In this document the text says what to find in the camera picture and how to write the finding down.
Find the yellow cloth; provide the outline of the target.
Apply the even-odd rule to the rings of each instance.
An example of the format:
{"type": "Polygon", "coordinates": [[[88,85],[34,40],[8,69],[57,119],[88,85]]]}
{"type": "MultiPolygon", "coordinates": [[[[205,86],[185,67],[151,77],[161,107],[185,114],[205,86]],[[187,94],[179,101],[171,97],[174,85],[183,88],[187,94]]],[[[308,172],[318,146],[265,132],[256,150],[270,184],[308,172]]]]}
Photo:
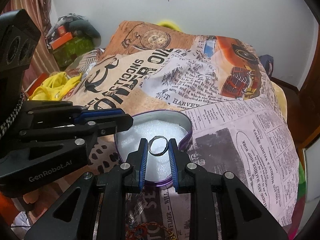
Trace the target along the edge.
{"type": "Polygon", "coordinates": [[[81,81],[82,74],[69,77],[66,72],[51,75],[29,96],[30,101],[61,101],[81,81]]]}

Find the purple heart-shaped tin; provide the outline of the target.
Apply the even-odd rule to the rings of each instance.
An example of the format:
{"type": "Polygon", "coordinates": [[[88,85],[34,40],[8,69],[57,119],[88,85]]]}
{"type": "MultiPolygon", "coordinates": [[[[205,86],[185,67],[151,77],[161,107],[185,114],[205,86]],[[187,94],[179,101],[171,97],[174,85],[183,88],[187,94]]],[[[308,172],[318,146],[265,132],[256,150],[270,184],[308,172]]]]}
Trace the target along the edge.
{"type": "Polygon", "coordinates": [[[172,184],[169,154],[166,146],[175,139],[180,151],[186,151],[192,141],[191,120],[182,112],[156,110],[133,116],[132,127],[114,136],[117,152],[127,161],[131,152],[138,150],[141,139],[147,140],[148,161],[145,184],[164,188],[172,184]]]}

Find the green patterned box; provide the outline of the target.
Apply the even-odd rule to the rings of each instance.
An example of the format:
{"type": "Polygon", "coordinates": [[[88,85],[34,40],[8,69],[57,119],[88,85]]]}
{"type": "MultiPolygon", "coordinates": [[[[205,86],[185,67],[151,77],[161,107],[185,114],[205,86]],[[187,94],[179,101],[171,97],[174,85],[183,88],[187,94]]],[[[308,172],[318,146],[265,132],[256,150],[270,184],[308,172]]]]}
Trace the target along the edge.
{"type": "Polygon", "coordinates": [[[88,36],[77,36],[52,51],[53,57],[59,68],[68,67],[77,57],[92,51],[93,41],[88,36]]]}

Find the newspaper print blanket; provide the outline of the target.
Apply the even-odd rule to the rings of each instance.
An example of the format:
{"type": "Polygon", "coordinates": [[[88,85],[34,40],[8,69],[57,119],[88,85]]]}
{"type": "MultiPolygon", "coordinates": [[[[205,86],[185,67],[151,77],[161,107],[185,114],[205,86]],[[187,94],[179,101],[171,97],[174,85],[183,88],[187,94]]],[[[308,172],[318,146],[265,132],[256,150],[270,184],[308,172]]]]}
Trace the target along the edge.
{"type": "Polygon", "coordinates": [[[186,115],[191,161],[209,172],[233,172],[295,234],[299,159],[277,93],[248,44],[124,21],[100,61],[64,100],[90,110],[119,107],[145,120],[100,138],[86,170],[106,174],[144,135],[172,138],[169,124],[186,115]]]}

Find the orange box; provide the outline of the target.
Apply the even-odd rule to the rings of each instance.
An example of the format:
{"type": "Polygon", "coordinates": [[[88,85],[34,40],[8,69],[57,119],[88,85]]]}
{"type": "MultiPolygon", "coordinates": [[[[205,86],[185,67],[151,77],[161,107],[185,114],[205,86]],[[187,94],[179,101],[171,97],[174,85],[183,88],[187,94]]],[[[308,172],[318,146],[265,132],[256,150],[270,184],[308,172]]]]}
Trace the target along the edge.
{"type": "Polygon", "coordinates": [[[66,42],[70,41],[73,38],[72,33],[68,32],[65,33],[65,35],[57,38],[55,41],[53,41],[50,46],[52,50],[56,50],[60,46],[64,45],[66,42]]]}

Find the yellow-green cushion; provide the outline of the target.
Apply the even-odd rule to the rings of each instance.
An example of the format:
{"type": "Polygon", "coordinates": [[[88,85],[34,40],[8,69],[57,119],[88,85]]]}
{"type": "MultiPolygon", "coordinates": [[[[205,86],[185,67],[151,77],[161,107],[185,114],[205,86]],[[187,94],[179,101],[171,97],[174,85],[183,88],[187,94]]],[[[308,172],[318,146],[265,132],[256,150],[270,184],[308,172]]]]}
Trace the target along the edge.
{"type": "Polygon", "coordinates": [[[157,25],[159,25],[161,27],[169,28],[174,31],[182,32],[182,30],[180,29],[180,27],[178,25],[176,25],[175,23],[170,22],[170,21],[161,21],[161,22],[158,22],[157,25]]]}

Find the brown wooden door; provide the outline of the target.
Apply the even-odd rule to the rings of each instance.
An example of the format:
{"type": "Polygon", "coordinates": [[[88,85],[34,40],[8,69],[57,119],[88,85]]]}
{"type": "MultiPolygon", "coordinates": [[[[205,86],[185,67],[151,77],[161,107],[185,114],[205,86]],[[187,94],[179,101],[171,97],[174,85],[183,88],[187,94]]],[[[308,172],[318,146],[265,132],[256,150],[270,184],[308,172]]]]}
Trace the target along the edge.
{"type": "Polygon", "coordinates": [[[299,89],[273,77],[287,99],[287,124],[296,147],[319,133],[319,40],[312,58],[311,67],[299,89]]]}

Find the dark blue bag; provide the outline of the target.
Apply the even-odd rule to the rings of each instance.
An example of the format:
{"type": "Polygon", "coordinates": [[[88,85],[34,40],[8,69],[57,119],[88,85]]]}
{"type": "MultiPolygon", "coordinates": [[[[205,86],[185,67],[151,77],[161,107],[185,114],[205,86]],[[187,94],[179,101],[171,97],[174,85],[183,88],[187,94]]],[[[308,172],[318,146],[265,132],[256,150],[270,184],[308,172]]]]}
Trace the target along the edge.
{"type": "Polygon", "coordinates": [[[259,56],[259,60],[263,65],[263,68],[268,75],[269,78],[272,77],[273,67],[274,67],[274,58],[271,55],[261,55],[259,56]]]}

